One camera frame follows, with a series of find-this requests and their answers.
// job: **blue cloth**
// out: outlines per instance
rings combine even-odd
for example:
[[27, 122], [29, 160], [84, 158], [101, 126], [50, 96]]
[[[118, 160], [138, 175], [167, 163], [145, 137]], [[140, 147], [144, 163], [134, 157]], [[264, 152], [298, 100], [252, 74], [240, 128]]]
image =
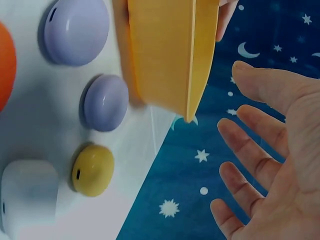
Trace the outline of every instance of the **blue cloth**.
[[[267, 192], [226, 146], [217, 123], [221, 118], [235, 121], [283, 162], [232, 115], [232, 110], [249, 104], [283, 122], [285, 117], [268, 105], [241, 95], [232, 82], [231, 68], [234, 61], [243, 60], [255, 67], [319, 78], [316, 66], [320, 66], [320, 57], [312, 56], [320, 52], [319, 9], [320, 2], [315, 0], [297, 0], [294, 4], [291, 0], [240, 0], [222, 42], [216, 45], [208, 86], [196, 113], [198, 125], [186, 124], [182, 119], [174, 121], [174, 130], [167, 134], [117, 240], [225, 239], [209, 208], [216, 198], [225, 200], [245, 224], [249, 221], [222, 182], [219, 166], [232, 161], [254, 187], [264, 195]], [[241, 44], [244, 48], [238, 51]], [[199, 153], [203, 155], [200, 159], [196, 158]]]

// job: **orange ball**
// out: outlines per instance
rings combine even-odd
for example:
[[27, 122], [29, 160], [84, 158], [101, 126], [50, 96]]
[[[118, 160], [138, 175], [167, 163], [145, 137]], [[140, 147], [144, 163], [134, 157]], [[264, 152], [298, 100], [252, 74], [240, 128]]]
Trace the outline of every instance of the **orange ball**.
[[0, 22], [0, 112], [6, 106], [17, 72], [17, 58], [14, 41]]

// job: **navy blue background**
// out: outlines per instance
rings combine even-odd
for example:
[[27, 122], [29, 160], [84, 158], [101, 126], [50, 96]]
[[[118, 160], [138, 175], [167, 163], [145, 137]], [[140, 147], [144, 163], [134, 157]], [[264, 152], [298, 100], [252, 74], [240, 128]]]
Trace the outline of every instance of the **navy blue background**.
[[[223, 40], [216, 45], [213, 65], [195, 123], [182, 119], [175, 123], [161, 147], [157, 158], [136, 198], [117, 240], [222, 240], [210, 212], [210, 202], [222, 198], [244, 222], [249, 221], [219, 176], [219, 166], [232, 161], [262, 194], [267, 192], [244, 169], [228, 149], [218, 133], [217, 123], [229, 118], [242, 126], [248, 134], [277, 160], [283, 159], [261, 138], [247, 129], [240, 120], [227, 113], [243, 104], [258, 107], [284, 122], [285, 117], [264, 103], [257, 103], [241, 95], [231, 82], [231, 68], [236, 60], [255, 67], [277, 68], [320, 78], [320, 1], [315, 0], [240, 0]], [[309, 24], [303, 17], [310, 16]], [[256, 58], [238, 54], [239, 44]], [[279, 45], [282, 51], [274, 50]], [[290, 61], [297, 58], [297, 63]], [[209, 153], [207, 161], [195, 159], [197, 150]], [[208, 194], [201, 195], [200, 188]], [[175, 217], [159, 214], [164, 200], [179, 203]]]

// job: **yellow round object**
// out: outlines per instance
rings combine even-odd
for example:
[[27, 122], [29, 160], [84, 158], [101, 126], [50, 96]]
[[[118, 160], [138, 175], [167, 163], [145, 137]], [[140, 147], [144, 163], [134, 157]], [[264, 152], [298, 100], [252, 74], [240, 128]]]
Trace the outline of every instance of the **yellow round object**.
[[77, 157], [72, 181], [75, 190], [88, 197], [102, 194], [108, 187], [115, 169], [112, 152], [100, 145], [87, 146]]

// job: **origami boat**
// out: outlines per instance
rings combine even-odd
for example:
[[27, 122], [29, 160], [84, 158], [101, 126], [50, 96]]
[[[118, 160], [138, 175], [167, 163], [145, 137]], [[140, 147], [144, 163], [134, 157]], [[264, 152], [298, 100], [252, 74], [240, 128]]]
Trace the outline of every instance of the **origami boat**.
[[212, 66], [219, 0], [128, 0], [128, 13], [139, 96], [191, 122]]

